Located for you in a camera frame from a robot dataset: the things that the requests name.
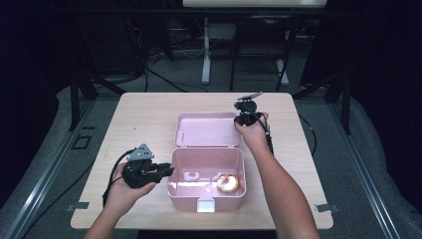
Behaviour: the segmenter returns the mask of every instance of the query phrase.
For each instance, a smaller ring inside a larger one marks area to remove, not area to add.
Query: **round object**
[[[217,188],[224,194],[232,194],[239,187],[239,179],[233,173],[222,173],[217,179]]]

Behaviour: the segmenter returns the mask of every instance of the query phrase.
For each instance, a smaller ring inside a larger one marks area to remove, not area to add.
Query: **table top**
[[[106,132],[96,162],[80,202],[87,209],[76,209],[74,228],[89,228],[103,209],[102,195],[117,159],[130,149],[146,143],[154,162],[171,162],[177,147],[174,138],[179,115],[185,113],[236,113],[234,103],[249,93],[127,93],[122,95]],[[293,99],[288,94],[265,93],[254,99],[259,112],[270,115],[269,124],[275,157],[304,192],[316,220],[316,227],[332,226],[329,213],[315,205],[326,204],[317,170],[305,138]],[[167,192],[167,178],[117,223],[116,228],[151,230],[265,230],[275,229],[255,160],[246,144],[244,153],[248,190],[241,208],[235,211],[197,213],[177,211]]]
[[[199,8],[323,8],[326,0],[183,0],[184,7]]]

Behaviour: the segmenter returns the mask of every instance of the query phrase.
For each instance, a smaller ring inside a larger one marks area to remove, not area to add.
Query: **pink box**
[[[237,210],[246,193],[245,164],[234,129],[234,113],[183,114],[179,116],[172,153],[173,174],[167,189],[175,208],[181,211],[215,212]],[[222,173],[233,173],[239,186],[231,194],[217,188]]]

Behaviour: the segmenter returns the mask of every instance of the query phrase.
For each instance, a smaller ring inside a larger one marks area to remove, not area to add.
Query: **wire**
[[[202,55],[202,53],[203,53],[203,52],[204,52],[204,50],[205,50],[205,48],[202,48],[202,49],[201,49],[201,51],[200,51],[198,54],[196,54],[195,56],[190,56],[190,55],[188,55],[188,54],[186,53],[186,51],[187,51],[187,50],[185,50],[185,49],[183,49],[183,48],[181,48],[181,47],[176,47],[176,48],[180,49],[180,50],[182,51],[183,55],[185,55],[185,57],[187,57],[187,58],[191,58],[191,59],[194,59],[194,58],[197,58],[197,57],[201,56],[201,55]]]
[[[109,189],[111,188],[112,184],[117,181],[117,179],[112,180],[114,178],[115,169],[118,167],[118,164],[121,162],[122,159],[124,159],[126,155],[131,154],[135,150],[136,148],[128,150],[127,152],[122,154],[121,157],[118,158],[118,160],[115,162],[114,166],[112,167],[111,173],[109,174],[108,185],[106,187],[105,193],[103,194],[103,207],[106,206],[106,199],[108,198]]]
[[[198,88],[198,89],[201,89],[202,91],[204,91],[204,92],[206,92],[206,93],[208,92],[206,89],[201,88],[201,87],[196,87],[196,86],[192,86],[192,85],[187,85],[187,84],[182,84],[182,83],[172,82],[172,81],[170,81],[170,80],[168,80],[168,79],[164,78],[163,76],[158,75],[157,73],[155,73],[154,71],[152,71],[151,69],[149,69],[147,66],[145,66],[145,69],[146,69],[147,71],[149,71],[150,73],[152,73],[153,75],[155,75],[157,78],[159,78],[159,79],[163,80],[163,81],[164,81],[165,83],[167,83],[168,85],[170,85],[170,86],[174,87],[175,89],[179,90],[180,92],[183,92],[183,93],[189,93],[188,91],[183,90],[183,89],[179,88],[179,87],[178,87],[178,86],[176,86],[176,85],[179,85],[179,86],[184,86],[184,87],[191,87],[191,88]]]
[[[196,40],[196,38],[188,37],[188,38],[181,40],[180,42],[172,43],[171,46],[172,47],[179,47],[179,46],[182,46],[183,44],[185,44],[186,42],[190,42],[190,44],[193,44],[194,40]]]
[[[196,22],[196,25],[198,25],[198,29],[199,29],[199,31],[201,32],[202,37],[203,37],[203,36],[204,36],[204,32],[202,31],[201,24],[199,24],[199,22],[198,22],[198,19],[197,19],[197,18],[195,18],[195,22]]]
[[[107,80],[108,82],[114,84],[114,85],[119,85],[119,84],[124,84],[124,83],[128,83],[128,82],[132,82],[136,79],[138,79],[139,77],[142,76],[142,73],[133,73],[130,76],[128,76],[127,78],[124,79],[119,79],[119,80]],[[91,80],[91,82],[93,84],[97,84],[97,85],[101,85],[101,83],[97,83],[94,80]]]
[[[146,93],[148,91],[148,72],[146,69],[143,69],[143,74],[145,75],[145,89],[143,91]]]
[[[271,136],[270,136],[270,132],[268,131],[268,123],[267,123],[267,118],[264,116],[264,114],[262,114],[262,116],[264,117],[264,119],[265,119],[265,124],[261,121],[261,119],[257,116],[257,114],[256,113],[254,113],[254,112],[252,112],[252,110],[251,109],[249,109],[247,106],[244,106],[248,111],[249,111],[249,113],[250,114],[252,114],[252,116],[254,116],[256,119],[257,119],[257,121],[258,121],[258,123],[261,125],[261,127],[264,129],[264,132],[265,132],[265,136],[266,136],[266,138],[267,138],[267,145],[268,145],[268,149],[270,150],[270,152],[272,153],[272,154],[274,154],[274,148],[273,148],[273,141],[271,140]]]
[[[157,63],[161,60],[161,55],[164,54],[158,47],[152,48],[147,52],[148,62]]]
[[[308,125],[308,127],[311,129],[311,132],[312,132],[312,134],[314,136],[314,142],[315,143],[314,143],[313,151],[311,153],[311,155],[314,155],[314,153],[317,150],[317,135],[316,135],[316,133],[314,131],[314,128],[311,126],[311,124],[304,117],[302,117],[300,114],[298,114],[298,115],[299,115],[299,118],[301,118],[301,120],[303,120]]]
[[[118,177],[118,178],[116,178],[112,183],[111,183],[111,185],[110,186],[112,186],[117,180],[119,180],[119,179],[121,179],[121,178],[123,178],[124,176],[127,176],[127,174],[125,174],[125,175],[122,175],[122,176],[120,176],[120,177]]]
[[[25,231],[22,238],[25,238],[28,233],[31,231],[31,229],[35,226],[35,224],[47,213],[48,210],[57,202],[60,198],[62,198],[69,190],[71,190],[72,187],[77,184],[81,178],[90,170],[90,168],[94,165],[95,160],[93,160],[90,165],[85,169],[85,171],[68,187],[63,191],[55,200],[53,200],[41,213],[40,215],[31,223],[31,225],[28,227],[28,229]]]

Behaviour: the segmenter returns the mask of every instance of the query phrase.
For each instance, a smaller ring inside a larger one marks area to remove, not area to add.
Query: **dark curtain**
[[[41,1],[0,6],[1,206],[42,144],[58,110],[56,93],[70,84],[79,61],[46,9]]]
[[[420,212],[421,7],[416,0],[328,1],[327,10],[370,10],[371,17],[363,22],[322,21],[302,78],[302,84],[315,83],[352,63],[351,94],[380,136],[388,173]]]

